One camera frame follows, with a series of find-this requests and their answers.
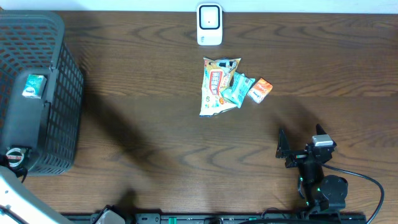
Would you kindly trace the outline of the orange red snack packet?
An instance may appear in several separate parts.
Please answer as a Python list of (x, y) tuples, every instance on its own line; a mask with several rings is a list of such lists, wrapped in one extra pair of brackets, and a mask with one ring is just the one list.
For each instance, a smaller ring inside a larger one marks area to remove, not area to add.
[(264, 98), (271, 92), (273, 85), (267, 80), (260, 78), (248, 91), (248, 96), (257, 104), (261, 103)]

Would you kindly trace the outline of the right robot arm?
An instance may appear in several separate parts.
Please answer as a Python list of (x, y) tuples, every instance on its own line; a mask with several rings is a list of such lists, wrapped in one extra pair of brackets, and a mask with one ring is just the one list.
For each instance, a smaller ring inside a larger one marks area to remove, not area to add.
[(305, 219), (322, 213), (338, 213), (346, 206), (347, 180), (323, 172), (323, 165), (332, 159), (335, 147), (336, 142), (319, 124), (316, 135), (302, 150), (292, 150), (284, 130), (279, 130), (275, 156), (285, 159), (286, 168), (298, 169), (298, 192), (308, 206), (303, 212)]

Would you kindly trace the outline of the teal white packet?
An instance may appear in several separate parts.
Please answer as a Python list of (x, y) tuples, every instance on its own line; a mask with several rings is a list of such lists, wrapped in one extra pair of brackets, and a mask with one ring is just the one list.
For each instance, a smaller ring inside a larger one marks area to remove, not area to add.
[(47, 78), (44, 75), (29, 74), (22, 92), (25, 98), (41, 99), (45, 90)]

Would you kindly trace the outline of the dark green Zam-Buk box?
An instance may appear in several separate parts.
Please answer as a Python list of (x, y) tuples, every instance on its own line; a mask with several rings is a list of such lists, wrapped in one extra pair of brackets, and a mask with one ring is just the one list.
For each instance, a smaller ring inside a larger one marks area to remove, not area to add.
[(8, 147), (6, 157), (11, 169), (20, 169), (27, 167), (29, 163), (30, 149), (27, 147)]

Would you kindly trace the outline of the green snack packet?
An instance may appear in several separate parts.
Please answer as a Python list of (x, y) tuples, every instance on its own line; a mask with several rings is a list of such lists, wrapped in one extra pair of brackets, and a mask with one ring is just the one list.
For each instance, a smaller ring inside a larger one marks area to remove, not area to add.
[(248, 78), (243, 73), (235, 72), (232, 86), (225, 89), (221, 94), (224, 98), (240, 108), (254, 82), (254, 78)]

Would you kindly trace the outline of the large orange white snack bag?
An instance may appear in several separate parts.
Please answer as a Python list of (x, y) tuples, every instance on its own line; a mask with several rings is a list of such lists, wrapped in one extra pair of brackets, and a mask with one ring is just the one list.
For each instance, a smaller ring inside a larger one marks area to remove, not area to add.
[(212, 60), (204, 57), (203, 60), (200, 116), (210, 117), (236, 108), (237, 105), (224, 98), (222, 92), (230, 87), (241, 58)]

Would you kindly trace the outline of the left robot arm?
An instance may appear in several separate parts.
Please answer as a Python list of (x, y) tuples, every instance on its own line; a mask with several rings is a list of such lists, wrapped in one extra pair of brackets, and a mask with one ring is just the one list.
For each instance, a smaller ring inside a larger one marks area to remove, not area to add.
[(1, 166), (1, 224), (72, 223), (26, 189), (10, 169)]

